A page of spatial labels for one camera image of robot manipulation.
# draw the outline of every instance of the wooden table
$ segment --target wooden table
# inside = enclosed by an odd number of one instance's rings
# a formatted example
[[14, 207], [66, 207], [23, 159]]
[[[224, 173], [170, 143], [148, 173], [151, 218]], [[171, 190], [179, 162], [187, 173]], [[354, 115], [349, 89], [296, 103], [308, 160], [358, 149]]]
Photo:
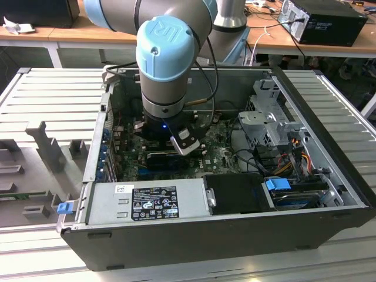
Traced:
[[[21, 34], [19, 36], [9, 34], [5, 29], [0, 28], [0, 45], [44, 47], [48, 50], [53, 66], [56, 68], [62, 67], [59, 48], [99, 49], [102, 62], [106, 60], [104, 49], [135, 48], [135, 36], [95, 26], [85, 13], [83, 0], [78, 1], [80, 15], [74, 23], [73, 28], [36, 28], [35, 33]], [[268, 5], [279, 9], [281, 3], [278, 1], [274, 4], [268, 2]], [[259, 11], [268, 12], [265, 8]], [[248, 26], [264, 27], [276, 23], [276, 20], [268, 15], [252, 14], [248, 19]], [[257, 44], [258, 53], [280, 55], [300, 54], [290, 35], [282, 26], [268, 28], [268, 31], [271, 36], [263, 36], [259, 40]], [[263, 29], [251, 29], [248, 37], [249, 44], [253, 46], [263, 32]], [[307, 56], [376, 58], [376, 24], [366, 24], [352, 47], [300, 45], [300, 48]]]

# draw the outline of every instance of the green circuit board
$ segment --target green circuit board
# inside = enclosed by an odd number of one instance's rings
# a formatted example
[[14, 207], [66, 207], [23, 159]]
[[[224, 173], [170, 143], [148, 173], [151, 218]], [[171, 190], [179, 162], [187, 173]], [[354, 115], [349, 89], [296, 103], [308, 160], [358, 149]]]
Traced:
[[[199, 115], [197, 124], [207, 124], [210, 116]], [[147, 141], [133, 134], [133, 123], [124, 124], [117, 151], [119, 181], [145, 181], [168, 179], [200, 178], [213, 173], [238, 173], [240, 168], [230, 151], [227, 137], [230, 130], [229, 120], [216, 119], [201, 146], [188, 156], [178, 156], [170, 142], [167, 150], [161, 150], [159, 142]], [[170, 155], [176, 158], [169, 162], [169, 169], [148, 169], [148, 157]]]

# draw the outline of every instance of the black computer case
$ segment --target black computer case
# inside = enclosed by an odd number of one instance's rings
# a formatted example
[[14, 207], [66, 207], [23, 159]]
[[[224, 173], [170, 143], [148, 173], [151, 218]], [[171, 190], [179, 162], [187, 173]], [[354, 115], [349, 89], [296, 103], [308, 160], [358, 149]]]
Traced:
[[298, 43], [332, 46], [352, 46], [368, 20], [337, 0], [285, 0], [278, 21], [297, 19], [283, 26]]

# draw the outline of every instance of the ur logo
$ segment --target ur logo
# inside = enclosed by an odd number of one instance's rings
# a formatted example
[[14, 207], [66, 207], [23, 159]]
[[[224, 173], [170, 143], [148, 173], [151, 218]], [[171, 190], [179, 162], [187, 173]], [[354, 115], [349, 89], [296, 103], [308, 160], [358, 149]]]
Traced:
[[156, 36], [165, 37], [168, 42], [173, 42], [181, 30], [181, 26], [172, 25], [163, 21], [158, 21], [153, 28], [153, 32]]

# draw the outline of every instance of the paper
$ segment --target paper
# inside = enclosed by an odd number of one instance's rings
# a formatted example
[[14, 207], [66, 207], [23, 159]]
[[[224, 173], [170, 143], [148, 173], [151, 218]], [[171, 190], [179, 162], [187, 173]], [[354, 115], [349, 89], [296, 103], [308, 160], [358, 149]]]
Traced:
[[246, 0], [246, 4], [253, 4], [256, 7], [263, 7], [265, 5], [266, 0]]
[[4, 17], [4, 22], [5, 24], [3, 24], [2, 27], [5, 28], [9, 33], [12, 33], [15, 35], [19, 35], [20, 33], [27, 33], [27, 32], [35, 31], [32, 25], [27, 24], [27, 23], [18, 24], [18, 23], [7, 20], [5, 17]]

